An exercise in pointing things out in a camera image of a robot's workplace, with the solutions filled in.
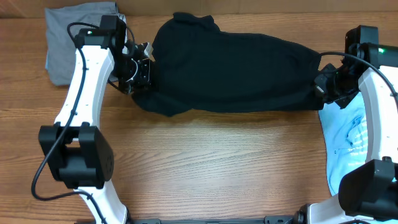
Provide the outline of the black t-shirt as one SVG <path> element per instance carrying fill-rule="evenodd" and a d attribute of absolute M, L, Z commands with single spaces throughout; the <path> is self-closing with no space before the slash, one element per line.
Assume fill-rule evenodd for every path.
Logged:
<path fill-rule="evenodd" d="M 223 32 L 211 16 L 176 12 L 153 42 L 152 86 L 132 98 L 165 116 L 320 110 L 319 54 L 264 34 Z"/>

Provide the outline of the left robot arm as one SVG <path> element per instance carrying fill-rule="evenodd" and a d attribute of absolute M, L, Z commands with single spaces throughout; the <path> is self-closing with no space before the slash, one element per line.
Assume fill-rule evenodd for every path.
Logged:
<path fill-rule="evenodd" d="M 111 180 L 114 154 L 100 131 L 100 113 L 110 77 L 116 77 L 114 87 L 125 95 L 150 88 L 152 46 L 136 44 L 131 29 L 113 15 L 103 15 L 97 26 L 80 23 L 71 39 L 75 70 L 53 125 L 39 131 L 41 165 L 65 184 L 68 195 L 85 201 L 95 223 L 131 223 Z"/>

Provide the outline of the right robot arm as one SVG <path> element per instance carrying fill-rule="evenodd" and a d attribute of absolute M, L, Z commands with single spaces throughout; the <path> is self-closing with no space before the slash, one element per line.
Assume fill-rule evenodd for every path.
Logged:
<path fill-rule="evenodd" d="M 365 163 L 346 174 L 339 192 L 300 208 L 287 223 L 369 223 L 397 219 L 397 47 L 379 44 L 377 27 L 346 33 L 342 66 L 328 64 L 313 80 L 324 103 L 347 107 L 363 96 L 368 150 Z"/>

